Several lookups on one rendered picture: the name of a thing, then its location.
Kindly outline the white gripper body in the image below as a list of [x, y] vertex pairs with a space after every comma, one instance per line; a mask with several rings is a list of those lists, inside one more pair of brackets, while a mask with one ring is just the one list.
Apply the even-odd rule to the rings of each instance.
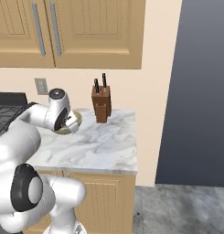
[[70, 111], [68, 115], [68, 119], [66, 120], [66, 126], [68, 129], [75, 133], [79, 130], [79, 126], [81, 124], [81, 114], [79, 112]]

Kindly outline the olive green bowl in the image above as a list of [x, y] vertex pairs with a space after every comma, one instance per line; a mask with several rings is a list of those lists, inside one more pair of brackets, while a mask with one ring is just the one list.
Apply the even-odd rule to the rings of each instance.
[[62, 119], [62, 122], [59, 124], [59, 127], [58, 129], [55, 129], [54, 130], [54, 133], [58, 133], [58, 134], [69, 134], [69, 133], [72, 133], [68, 127], [66, 126], [66, 120], [68, 119], [68, 115], [65, 116], [63, 119]]

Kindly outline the brown wooden knife block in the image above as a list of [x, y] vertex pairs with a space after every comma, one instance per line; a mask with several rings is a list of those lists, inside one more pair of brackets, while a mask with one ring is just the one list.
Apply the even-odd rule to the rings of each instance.
[[112, 101], [110, 87], [99, 87], [99, 92], [96, 92], [95, 87], [92, 87], [91, 99], [93, 104], [96, 122], [107, 123], [107, 119], [112, 114]]

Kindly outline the black hob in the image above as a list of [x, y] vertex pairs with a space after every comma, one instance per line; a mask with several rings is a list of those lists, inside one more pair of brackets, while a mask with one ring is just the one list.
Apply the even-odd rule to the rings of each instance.
[[8, 131], [12, 121], [35, 104], [27, 101], [24, 92], [0, 92], [0, 136]]

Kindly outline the grey wall socket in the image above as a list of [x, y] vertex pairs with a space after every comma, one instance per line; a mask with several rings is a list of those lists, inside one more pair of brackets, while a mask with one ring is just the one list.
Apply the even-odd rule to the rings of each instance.
[[47, 81], [45, 79], [35, 78], [35, 84], [36, 84], [38, 95], [47, 95], [48, 94], [48, 86], [47, 86]]

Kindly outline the wooden wall cupboard door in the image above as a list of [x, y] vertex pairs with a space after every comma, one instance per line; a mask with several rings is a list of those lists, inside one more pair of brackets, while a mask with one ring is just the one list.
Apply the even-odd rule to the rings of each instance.
[[[32, 2], [37, 3], [46, 56], [38, 43]], [[0, 68], [54, 68], [45, 0], [0, 0]]]
[[[59, 29], [57, 54], [49, 2]], [[46, 0], [55, 65], [60, 69], [140, 69], [145, 0]]]

